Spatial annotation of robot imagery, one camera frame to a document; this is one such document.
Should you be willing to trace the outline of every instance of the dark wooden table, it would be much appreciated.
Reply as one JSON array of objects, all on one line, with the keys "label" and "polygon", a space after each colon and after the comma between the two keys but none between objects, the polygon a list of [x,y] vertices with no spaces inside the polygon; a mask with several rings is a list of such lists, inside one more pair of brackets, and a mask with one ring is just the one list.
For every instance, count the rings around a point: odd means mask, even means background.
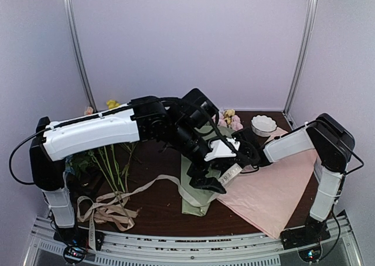
[{"label": "dark wooden table", "polygon": [[[250,127],[252,117],[265,114],[273,118],[277,125],[289,131],[290,127],[281,112],[237,112],[245,127]],[[180,177],[181,156],[173,149],[162,149],[163,143],[146,142],[137,146],[135,155],[142,161],[139,164],[131,163],[129,190],[155,179],[160,174]],[[311,177],[306,191],[292,215],[287,227],[296,227],[304,224],[316,195],[318,183]],[[107,185],[103,185],[99,195],[109,193]],[[148,190],[134,195],[127,204],[131,210],[141,211],[135,219],[135,227],[130,234],[152,236],[224,236],[260,232],[241,217],[233,213],[225,205],[214,200],[207,215],[197,217],[181,213],[181,196],[177,186],[168,180],[156,181]],[[114,224],[97,225],[99,230],[117,231]]]}]

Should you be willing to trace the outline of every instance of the pink paper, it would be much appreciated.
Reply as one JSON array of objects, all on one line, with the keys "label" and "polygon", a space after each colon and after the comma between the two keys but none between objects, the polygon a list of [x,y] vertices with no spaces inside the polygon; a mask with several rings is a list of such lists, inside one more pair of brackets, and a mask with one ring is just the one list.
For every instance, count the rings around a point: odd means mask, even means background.
[{"label": "pink paper", "polygon": [[[277,128],[270,139],[284,133]],[[315,150],[308,150],[240,175],[217,199],[269,237],[278,238],[306,189],[316,157]]]}]

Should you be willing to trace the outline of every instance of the white backdrop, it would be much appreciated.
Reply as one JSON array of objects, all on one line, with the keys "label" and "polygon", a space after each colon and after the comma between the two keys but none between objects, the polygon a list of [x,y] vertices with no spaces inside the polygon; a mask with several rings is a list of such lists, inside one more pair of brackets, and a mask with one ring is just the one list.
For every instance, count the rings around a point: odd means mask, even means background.
[{"label": "white backdrop", "polygon": [[291,108],[297,125],[327,112],[356,140],[365,167],[347,177],[338,211],[346,209],[368,266],[374,265],[375,242],[374,15],[375,0],[319,0]]},{"label": "white backdrop", "polygon": [[199,87],[219,107],[281,110],[308,0],[73,0],[98,109]]}]

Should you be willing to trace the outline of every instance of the scalloped bowl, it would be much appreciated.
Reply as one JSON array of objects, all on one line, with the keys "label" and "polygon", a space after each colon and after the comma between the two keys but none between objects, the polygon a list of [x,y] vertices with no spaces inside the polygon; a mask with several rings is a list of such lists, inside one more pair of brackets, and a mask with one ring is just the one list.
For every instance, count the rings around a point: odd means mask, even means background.
[{"label": "scalloped bowl", "polygon": [[257,115],[251,120],[251,129],[260,137],[269,137],[276,127],[276,122],[266,115]]}]

